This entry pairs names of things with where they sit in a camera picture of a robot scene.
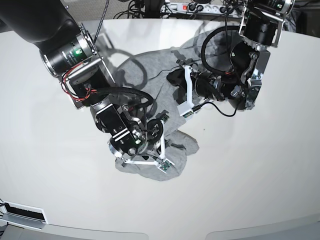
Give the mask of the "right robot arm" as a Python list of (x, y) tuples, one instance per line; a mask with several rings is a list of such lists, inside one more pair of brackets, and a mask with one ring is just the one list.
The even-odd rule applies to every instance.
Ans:
[(116, 84), (96, 47), (96, 38), (77, 24), (59, 0), (3, 0), (0, 19), (39, 50), (49, 73), (74, 101), (90, 108), (96, 127), (111, 134), (117, 158), (146, 155), (163, 135), (158, 119), (132, 115), (145, 111), (154, 98)]

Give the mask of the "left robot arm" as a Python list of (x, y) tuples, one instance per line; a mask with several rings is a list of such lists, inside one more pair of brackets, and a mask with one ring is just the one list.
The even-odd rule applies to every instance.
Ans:
[[(193, 95), (203, 98), (206, 104), (228, 101), (235, 111), (250, 110), (262, 87), (262, 78), (270, 58), (269, 47), (276, 48), (286, 18), (295, 5), (293, 0), (242, 0), (228, 4), (224, 15), (228, 17), (241, 9), (239, 25), (225, 24), (213, 30), (203, 41), (200, 60), (206, 71), (193, 68), (178, 60), (179, 70), (169, 73), (167, 80), (182, 89), (185, 100), (177, 106), (181, 117), (187, 118), (203, 107), (194, 104)], [(237, 31), (241, 41), (231, 46), (225, 41), (230, 69), (211, 66), (206, 58), (208, 43), (218, 34)]]

